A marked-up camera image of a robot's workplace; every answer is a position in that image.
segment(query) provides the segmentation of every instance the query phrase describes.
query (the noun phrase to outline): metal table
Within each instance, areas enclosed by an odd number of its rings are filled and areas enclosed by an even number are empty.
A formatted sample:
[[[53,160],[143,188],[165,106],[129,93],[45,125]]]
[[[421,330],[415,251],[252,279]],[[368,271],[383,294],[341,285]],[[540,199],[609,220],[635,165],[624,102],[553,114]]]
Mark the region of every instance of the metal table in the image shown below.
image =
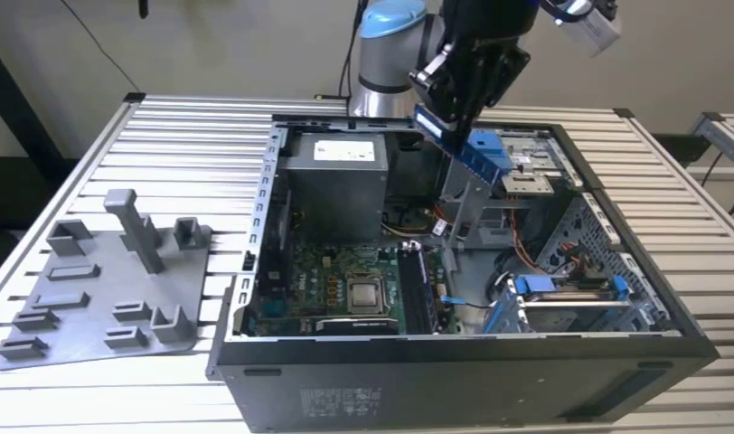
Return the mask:
[[[705,137],[734,163],[734,115],[701,113],[692,134]]]
[[[199,341],[183,355],[0,373],[0,427],[24,433],[247,432],[227,388],[203,372],[221,294],[241,263],[272,113],[343,115],[345,108],[340,101],[164,96],[121,104],[0,269],[0,339],[43,270],[52,221],[68,215],[91,230],[119,230],[101,197],[109,188],[133,188],[139,211],[157,227],[196,215],[216,231]],[[511,107],[481,118],[563,124],[723,356],[612,426],[499,432],[734,433],[734,221],[633,118],[607,109]]]

